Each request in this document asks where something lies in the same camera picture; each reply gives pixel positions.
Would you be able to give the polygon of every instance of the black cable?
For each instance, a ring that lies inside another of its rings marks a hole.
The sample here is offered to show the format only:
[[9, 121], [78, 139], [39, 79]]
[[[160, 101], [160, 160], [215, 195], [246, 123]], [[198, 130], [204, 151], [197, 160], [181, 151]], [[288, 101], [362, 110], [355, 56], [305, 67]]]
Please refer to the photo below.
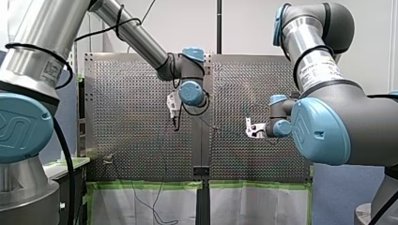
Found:
[[145, 16], [144, 16], [144, 17], [143, 17], [143, 19], [142, 19], [142, 21], [143, 21], [143, 22], [144, 22], [144, 20], [145, 20], [146, 16], [149, 14], [149, 12], [150, 12], [150, 9], [152, 9], [152, 7], [153, 7], [153, 5], [155, 4], [155, 2], [156, 2], [156, 0], [153, 0], [153, 1], [152, 1], [152, 3], [150, 4], [150, 6], [149, 6], [148, 10], [146, 11], [146, 14], [145, 14]]
[[299, 63], [301, 62], [301, 60], [307, 56], [308, 54], [312, 53], [313, 51], [316, 50], [321, 50], [321, 51], [328, 51], [331, 55], [331, 57], [334, 56], [334, 51], [331, 47], [327, 46], [327, 45], [317, 45], [314, 46], [310, 49], [307, 49], [306, 51], [304, 51], [296, 60], [295, 66], [293, 67], [293, 80], [295, 81], [295, 85], [296, 87], [299, 89], [299, 82], [298, 82], [298, 69], [299, 69]]
[[183, 107], [183, 103], [181, 102], [181, 106], [179, 107], [179, 112], [178, 112], [177, 125], [175, 126], [176, 127], [175, 131], [179, 131], [179, 128], [181, 125], [182, 107]]
[[181, 105], [182, 105], [182, 108], [184, 109], [184, 111], [185, 111], [188, 115], [191, 115], [191, 116], [199, 116], [199, 115], [204, 114], [204, 113], [208, 110], [208, 108], [210, 107], [210, 97], [209, 97], [209, 94], [206, 93], [206, 102], [205, 102], [206, 107], [205, 107], [204, 110], [202, 110], [202, 111], [199, 112], [199, 113], [192, 113], [192, 112], [189, 112], [189, 111], [187, 110], [187, 108], [185, 107], [184, 103], [182, 103], [182, 102], [181, 102]]
[[6, 45], [6, 49], [15, 49], [15, 48], [18, 48], [18, 47], [24, 47], [24, 48], [39, 50], [41, 52], [47, 53], [50, 56], [54, 57], [56, 60], [58, 60], [61, 64], [64, 64], [65, 66], [67, 66], [67, 69], [68, 69], [68, 72], [69, 72], [68, 80], [64, 84], [55, 87], [55, 90], [64, 88], [68, 84], [70, 84], [70, 82], [72, 81], [72, 78], [73, 78], [73, 69], [70, 66], [70, 64], [68, 63], [68, 61], [65, 60], [63, 57], [59, 56], [56, 52], [52, 52], [50, 50], [43, 49], [43, 48], [41, 48], [39, 46], [32, 45], [32, 44], [22, 44], [22, 43], [14, 42], [14, 43], [9, 43], [9, 44]]
[[286, 50], [286, 48], [284, 47], [284, 42], [283, 42], [283, 29], [282, 29], [282, 27], [283, 27], [283, 15], [284, 15], [284, 11], [288, 8], [288, 7], [291, 7], [292, 5], [290, 5], [290, 4], [288, 4], [288, 3], [285, 3], [284, 5], [283, 5], [283, 7], [282, 7], [282, 10], [281, 10], [281, 14], [279, 15], [279, 18], [280, 18], [280, 20], [281, 20], [281, 25], [280, 25], [280, 27], [279, 27], [279, 32], [280, 32], [280, 34], [279, 34], [279, 40], [280, 40], [280, 42], [281, 42], [281, 48], [282, 48], [282, 50], [283, 50], [283, 53], [284, 53], [284, 56], [287, 58], [287, 60], [289, 60], [290, 61], [290, 57], [289, 57], [289, 55], [287, 54], [287, 50]]
[[391, 198], [381, 207], [380, 210], [372, 218], [369, 225], [376, 225], [376, 223], [383, 217], [383, 215], [389, 210], [389, 208], [398, 200], [398, 190], [391, 196]]
[[120, 5], [120, 10], [117, 12], [117, 19], [116, 19], [116, 25], [117, 25], [117, 27], [116, 27], [116, 29], [115, 29], [116, 36], [117, 36], [120, 40], [122, 40], [122, 41], [124, 41], [124, 40], [123, 40], [122, 37], [119, 35], [119, 27], [120, 27], [120, 20], [121, 20], [121, 18], [122, 18], [123, 9], [124, 9], [124, 5], [122, 4], [122, 5]]
[[74, 206], [75, 206], [75, 189], [76, 189], [73, 162], [72, 162], [72, 157], [70, 155], [70, 151], [69, 151], [68, 144], [65, 139], [64, 133], [62, 132], [62, 129], [58, 124], [58, 121], [56, 121], [55, 118], [53, 119], [53, 121], [54, 121], [54, 129], [55, 129], [56, 136], [58, 136], [59, 143], [61, 144], [62, 151], [64, 152], [64, 155], [65, 155], [65, 161], [67, 162], [68, 176], [69, 176], [68, 225], [73, 225]]
[[181, 84], [181, 79], [178, 79], [176, 77], [176, 57], [173, 53], [169, 52], [167, 53], [169, 57], [171, 58], [171, 66], [169, 67], [170, 74], [172, 75], [172, 80], [173, 80], [173, 87], [177, 89], [179, 85]]
[[81, 39], [84, 39], [84, 38], [88, 38], [88, 37], [91, 37], [91, 36], [95, 36], [95, 35], [99, 35], [99, 34], [108, 32], [108, 31], [110, 31], [110, 30], [116, 29], [118, 26], [121, 26], [121, 25], [123, 25], [123, 24], [125, 24], [125, 23], [129, 23], [129, 22], [132, 22], [132, 21], [138, 22], [139, 25], [142, 24], [140, 19], [138, 19], [138, 18], [131, 18], [131, 19], [129, 19], [129, 20], [126, 20], [126, 21], [124, 21], [124, 22], [121, 22], [120, 24], [116, 24], [116, 25], [110, 26], [110, 27], [108, 27], [108, 28], [106, 28], [106, 29], [103, 29], [103, 30], [100, 30], [100, 31], [96, 31], [96, 32], [92, 32], [92, 33], [88, 33], [88, 34], [82, 35], [82, 36], [80, 36], [80, 37], [77, 37], [77, 38], [75, 39], [75, 42], [76, 42], [76, 41], [79, 41], [79, 40], [81, 40]]

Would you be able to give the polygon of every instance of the white object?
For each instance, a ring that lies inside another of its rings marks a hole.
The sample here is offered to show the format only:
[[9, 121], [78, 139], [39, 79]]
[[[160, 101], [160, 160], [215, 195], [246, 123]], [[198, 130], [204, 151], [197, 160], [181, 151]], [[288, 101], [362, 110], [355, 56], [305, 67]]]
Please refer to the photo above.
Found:
[[167, 108], [170, 111], [170, 118], [174, 119], [178, 116], [181, 109], [181, 99], [179, 99], [177, 91], [173, 91], [167, 96]]
[[266, 134], [266, 123], [253, 124], [250, 117], [246, 118], [246, 134], [249, 138], [264, 139], [267, 137]]
[[[73, 157], [73, 168], [80, 168], [90, 162], [89, 157]], [[68, 168], [63, 162], [55, 162], [50, 165], [43, 166], [44, 172], [50, 180], [57, 179], [68, 173]]]
[[65, 207], [66, 207], [66, 205], [65, 205], [64, 202], [62, 202], [62, 203], [59, 204], [59, 209], [64, 210]]

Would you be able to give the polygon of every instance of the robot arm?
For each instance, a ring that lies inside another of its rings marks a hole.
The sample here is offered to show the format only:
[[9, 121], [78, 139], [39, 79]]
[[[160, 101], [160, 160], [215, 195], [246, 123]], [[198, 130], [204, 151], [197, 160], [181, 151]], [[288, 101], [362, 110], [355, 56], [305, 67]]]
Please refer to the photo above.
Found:
[[[89, 10], [113, 26], [117, 24], [118, 18], [121, 22], [132, 19], [131, 15], [126, 10], [120, 10], [121, 8], [116, 0], [98, 0]], [[183, 104], [194, 107], [203, 107], [206, 104], [206, 93], [203, 90], [203, 50], [186, 48], [181, 54], [167, 53], [136, 21], [120, 25], [116, 32], [157, 70], [159, 79], [181, 80], [178, 95]]]
[[296, 147], [313, 162], [398, 164], [397, 102], [366, 97], [357, 83], [343, 77], [334, 60], [353, 39], [349, 11], [339, 4], [320, 4], [283, 7], [280, 12], [274, 44], [290, 57], [301, 97], [297, 102], [272, 97], [267, 135], [280, 137], [278, 127], [283, 123], [288, 128], [290, 114]]
[[[85, 13], [90, 9], [106, 23], [115, 25], [118, 18], [121, 22], [132, 19], [121, 8], [116, 0], [32, 2], [16, 37], [16, 42], [22, 45], [9, 49], [0, 70], [0, 90], [8, 92], [0, 94], [0, 134], [6, 133], [4, 138], [0, 135], [0, 163], [34, 157], [51, 139], [54, 127], [51, 118], [59, 104], [55, 86]], [[181, 54], [166, 53], [136, 21], [120, 25], [118, 34], [158, 71], [161, 80], [181, 80], [178, 93], [182, 103], [194, 107], [207, 103], [202, 88], [205, 73], [202, 50], [187, 48]], [[17, 115], [23, 116], [24, 123], [36, 125], [26, 126], [26, 130], [13, 129], [21, 120]]]

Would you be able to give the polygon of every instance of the aluminum tube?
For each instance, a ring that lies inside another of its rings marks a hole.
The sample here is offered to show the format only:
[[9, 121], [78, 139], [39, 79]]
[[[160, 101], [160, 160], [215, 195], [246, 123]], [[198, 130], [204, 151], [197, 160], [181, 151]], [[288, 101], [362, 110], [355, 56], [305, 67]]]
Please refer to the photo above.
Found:
[[[116, 0], [99, 0], [90, 11], [96, 13], [109, 26], [116, 25], [117, 15], [121, 6]], [[124, 9], [120, 22], [133, 17]], [[119, 26], [120, 37], [138, 52], [154, 69], [160, 68], [167, 60], [167, 52], [150, 36], [137, 21], [127, 22]]]
[[[292, 65], [295, 65], [307, 50], [315, 46], [325, 45], [321, 38], [322, 30], [322, 23], [308, 16], [295, 19], [283, 29], [283, 35], [285, 36], [284, 43], [290, 55]], [[301, 74], [304, 68], [311, 65], [317, 66], [318, 71], [313, 69], [306, 74]], [[327, 50], [315, 50], [307, 53], [298, 62], [298, 70], [295, 76], [298, 77], [298, 88], [301, 92], [305, 92], [319, 83], [343, 78]]]
[[[89, 4], [90, 0], [34, 0], [15, 42], [36, 45], [68, 59]], [[63, 67], [45, 52], [19, 47], [8, 51], [0, 82], [58, 99], [54, 88]]]

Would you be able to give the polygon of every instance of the green tape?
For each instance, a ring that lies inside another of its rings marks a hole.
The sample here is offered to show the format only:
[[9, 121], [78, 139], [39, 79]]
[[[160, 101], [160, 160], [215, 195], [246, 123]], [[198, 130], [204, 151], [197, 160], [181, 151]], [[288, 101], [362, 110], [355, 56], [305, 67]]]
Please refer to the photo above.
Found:
[[279, 182], [262, 181], [210, 181], [210, 188], [267, 188], [267, 189], [286, 189], [286, 190], [308, 190], [311, 184], [289, 184]]
[[[261, 181], [209, 181], [210, 188], [267, 188], [267, 189], [285, 189], [285, 190], [307, 190], [308, 191], [308, 202], [307, 202], [307, 224], [312, 224], [312, 199], [313, 199], [313, 185], [308, 184], [289, 184], [279, 182], [261, 182]], [[192, 190], [202, 188], [202, 182], [165, 182], [161, 186], [161, 182], [149, 182], [149, 181], [128, 181], [128, 180], [116, 180], [116, 181], [100, 181], [87, 183], [87, 206], [88, 206], [88, 224], [91, 224], [92, 219], [92, 203], [93, 194], [95, 190], [103, 189], [148, 189], [158, 190]]]
[[94, 190], [100, 189], [150, 189], [157, 190], [161, 187], [162, 190], [183, 190], [183, 189], [200, 189], [202, 188], [201, 182], [149, 182], [149, 181], [102, 181], [91, 182], [87, 184], [88, 188]]

